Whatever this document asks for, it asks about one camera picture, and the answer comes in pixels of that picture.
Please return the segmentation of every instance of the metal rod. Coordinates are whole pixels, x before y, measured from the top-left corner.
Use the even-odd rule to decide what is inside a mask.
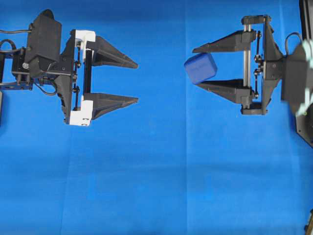
[[[261,38],[261,31],[258,31],[258,44],[257,44],[257,48],[256,48],[256,54],[259,54],[259,50],[260,50],[260,38]]]
[[[258,98],[259,93],[258,93],[258,74],[255,75],[255,95]]]
[[[78,108],[78,93],[79,93],[79,86],[76,87],[76,98],[75,98],[75,108],[74,110],[77,111]]]
[[[251,25],[245,24],[244,31],[251,31]],[[244,87],[251,86],[251,50],[244,51]]]
[[[0,83],[3,81],[4,60],[5,54],[0,54]]]
[[[91,63],[92,63],[92,50],[86,50],[85,70],[84,70],[84,94],[91,92]]]

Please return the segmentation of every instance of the blue backdrop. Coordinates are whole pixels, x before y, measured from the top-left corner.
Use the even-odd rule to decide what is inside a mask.
[[[183,69],[193,48],[242,29],[245,15],[271,15],[285,52],[285,37],[301,31],[298,0],[13,0],[0,7],[0,29],[27,28],[50,8],[63,24],[62,50],[73,28],[88,29],[139,64],[93,68],[94,92],[139,102],[89,128],[64,125],[59,99],[36,88],[4,93],[0,234],[303,234],[313,208],[313,150],[296,135],[280,86],[268,115],[244,117],[240,106],[192,85]],[[6,36],[26,44],[25,34]],[[216,79],[242,77],[241,53],[213,56]],[[5,70],[12,80],[9,63]]]

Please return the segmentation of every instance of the black mechanical part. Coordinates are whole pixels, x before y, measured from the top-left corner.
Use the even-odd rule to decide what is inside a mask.
[[[304,227],[305,235],[312,235],[313,234],[313,210],[310,213],[310,219],[308,224]]]
[[[94,50],[93,66],[111,65],[137,69],[138,64],[121,53],[102,37],[96,36],[95,42],[87,42],[87,48]]]
[[[39,76],[53,62],[59,62],[62,25],[54,20],[50,10],[42,12],[29,26],[25,63],[30,66],[30,76]]]
[[[237,31],[215,42],[195,48],[193,53],[235,52],[251,49],[251,42],[256,39],[255,31]]]
[[[80,111],[78,107],[78,95],[80,92],[77,86],[77,69],[80,68],[80,42],[76,41],[76,30],[70,32],[70,38],[66,47],[60,54],[62,25],[54,20],[50,10],[43,11],[27,32],[27,47],[16,49],[14,43],[8,42],[12,49],[0,50],[0,90],[32,90],[33,85],[38,86],[45,94],[57,94],[61,100],[62,111],[65,115],[64,122],[70,124],[72,93],[76,94],[75,107],[73,111]],[[126,107],[137,102],[137,98],[118,96],[111,94],[91,93],[91,68],[92,66],[111,65],[127,68],[137,68],[138,65],[128,56],[118,51],[103,38],[96,36],[95,42],[87,43],[86,57],[84,60],[84,100],[93,101],[92,119]],[[75,47],[78,47],[78,58],[75,61]],[[16,82],[3,83],[3,68],[6,59],[12,59],[12,74]],[[52,85],[54,93],[47,93],[41,88],[43,85]]]
[[[228,81],[205,81],[198,86],[214,92],[232,102],[242,105],[241,113],[243,115],[265,115],[267,106],[273,90],[276,88],[280,79],[283,77],[284,56],[280,52],[273,39],[273,30],[270,26],[270,16],[246,16],[242,18],[244,25],[243,31],[236,31],[229,36],[219,39],[215,42],[205,44],[193,50],[194,53],[202,52],[244,52],[244,78]],[[263,24],[263,50],[264,58],[259,55],[259,43],[261,32],[258,33],[251,29],[252,24]],[[251,88],[250,82],[250,59],[251,43],[257,39],[257,54],[254,61],[258,64],[258,69],[254,71],[255,91]],[[257,76],[263,73],[262,82],[262,101],[253,102],[258,98]]]
[[[92,51],[87,50],[84,70],[84,94],[91,92],[91,63],[92,63]]]
[[[313,0],[300,0],[300,17],[302,27],[302,39],[313,39]],[[285,85],[283,86],[282,96],[286,100],[290,100],[291,111],[295,112],[299,102],[304,99],[303,88],[309,88],[310,94],[313,94],[313,70],[308,66],[305,61],[306,55],[302,47],[298,46],[293,55],[288,56],[286,65],[286,75],[290,76],[286,78]],[[293,74],[289,68],[300,68],[297,74]],[[291,94],[288,95],[288,87],[294,86],[295,89],[290,90]],[[308,108],[306,113],[297,116],[296,118],[296,131],[297,133],[311,146],[313,147],[313,104]]]
[[[138,102],[138,98],[102,93],[86,93],[84,99],[93,101],[92,120]]]

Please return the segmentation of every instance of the cable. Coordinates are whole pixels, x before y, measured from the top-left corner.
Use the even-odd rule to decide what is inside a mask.
[[[36,82],[34,82],[35,86],[38,87],[44,94],[48,96],[54,96],[57,94],[57,84],[55,84],[54,80],[49,80],[51,82],[52,86],[54,87],[55,91],[52,93],[46,92],[44,89],[42,89]]]
[[[15,30],[15,31],[0,30],[0,33],[6,33],[6,34],[31,33],[31,30],[28,30],[28,29],[21,29],[21,30]]]
[[[22,48],[15,49],[15,50],[0,50],[0,53],[15,53],[22,50]]]
[[[1,46],[2,46],[3,43],[9,43],[9,44],[11,45],[12,50],[15,50],[15,49],[16,49],[15,43],[14,43],[12,40],[10,40],[10,39],[4,39],[4,40],[2,40],[2,41],[0,42],[0,48],[1,48]]]
[[[288,38],[289,38],[290,36],[292,36],[292,35],[296,35],[296,36],[298,36],[298,38],[300,39],[300,41],[301,41],[301,42],[303,42],[302,37],[301,37],[301,35],[300,35],[299,33],[294,32],[294,33],[289,34],[289,35],[287,36],[286,40],[285,40],[285,50],[286,50],[286,55],[289,55],[289,49],[288,49]]]

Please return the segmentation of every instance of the black 3d-printed part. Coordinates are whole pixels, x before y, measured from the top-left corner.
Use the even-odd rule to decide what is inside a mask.
[[[138,98],[102,93],[86,93],[84,99],[93,101],[92,120],[138,102]]]
[[[236,31],[224,38],[221,38],[212,43],[207,43],[201,47],[195,48],[193,53],[208,53],[208,52],[234,52],[250,50],[251,42],[256,39],[256,31],[244,32]]]
[[[302,27],[302,38],[303,40],[305,39],[312,40],[313,39],[313,0],[300,0],[299,7],[300,7],[300,17],[301,17],[301,27]],[[301,51],[300,47],[298,47],[295,50],[294,54],[295,54],[295,57],[303,56],[303,58],[305,58],[304,52]],[[301,72],[305,73],[302,75],[305,78],[305,80],[302,81],[302,83],[313,82],[313,75],[312,75],[311,69],[303,70]],[[306,115],[301,115],[301,116],[296,117],[296,128],[297,128],[297,133],[311,147],[313,147],[313,105],[311,105],[308,108]]]
[[[271,21],[270,16],[245,16],[241,19],[241,24],[263,24],[266,17],[268,17],[269,21]]]
[[[30,63],[36,57],[59,61],[61,27],[50,10],[42,12],[30,26],[25,62]]]
[[[96,36],[95,42],[87,42],[87,48],[94,50],[93,66],[111,65],[137,69],[138,64],[121,53],[102,37]]]
[[[254,98],[252,89],[244,87],[242,79],[205,81],[198,86],[244,107],[248,107]]]

